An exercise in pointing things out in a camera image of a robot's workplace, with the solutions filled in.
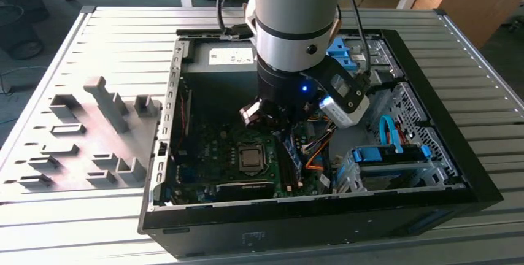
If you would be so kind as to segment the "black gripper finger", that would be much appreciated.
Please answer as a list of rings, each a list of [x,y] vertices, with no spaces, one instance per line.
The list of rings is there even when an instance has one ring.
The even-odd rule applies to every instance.
[[[288,128],[286,112],[269,100],[254,100],[240,109],[238,113],[246,129],[274,134]]]

